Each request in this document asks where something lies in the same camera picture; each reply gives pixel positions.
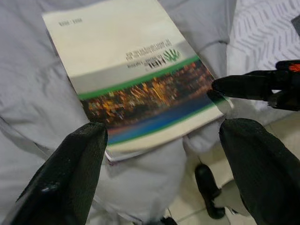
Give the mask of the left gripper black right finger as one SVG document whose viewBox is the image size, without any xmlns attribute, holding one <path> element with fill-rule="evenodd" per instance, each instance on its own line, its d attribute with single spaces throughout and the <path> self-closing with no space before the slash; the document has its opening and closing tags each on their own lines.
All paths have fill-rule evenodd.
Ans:
<svg viewBox="0 0 300 225">
<path fill-rule="evenodd" d="M 241 198 L 258 225 L 300 223 L 300 161 L 255 120 L 225 120 L 219 138 Z"/>
</svg>

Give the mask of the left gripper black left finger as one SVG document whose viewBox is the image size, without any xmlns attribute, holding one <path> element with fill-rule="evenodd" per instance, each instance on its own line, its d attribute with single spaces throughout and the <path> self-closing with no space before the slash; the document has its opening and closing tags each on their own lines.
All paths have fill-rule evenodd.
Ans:
<svg viewBox="0 0 300 225">
<path fill-rule="evenodd" d="M 84 225 L 107 141 L 103 123 L 87 123 L 66 136 L 31 178 L 2 224 Z"/>
</svg>

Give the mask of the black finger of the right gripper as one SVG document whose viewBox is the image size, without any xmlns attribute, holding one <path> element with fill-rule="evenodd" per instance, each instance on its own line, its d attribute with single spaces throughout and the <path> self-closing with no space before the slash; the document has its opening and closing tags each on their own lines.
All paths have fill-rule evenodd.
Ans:
<svg viewBox="0 0 300 225">
<path fill-rule="evenodd" d="M 274 109 L 299 111 L 300 93 L 296 90 L 279 91 L 269 97 L 268 105 Z"/>
<path fill-rule="evenodd" d="M 300 73 L 289 70 L 253 71 L 217 79 L 211 86 L 226 97 L 268 100 L 273 91 L 299 89 Z"/>
</svg>

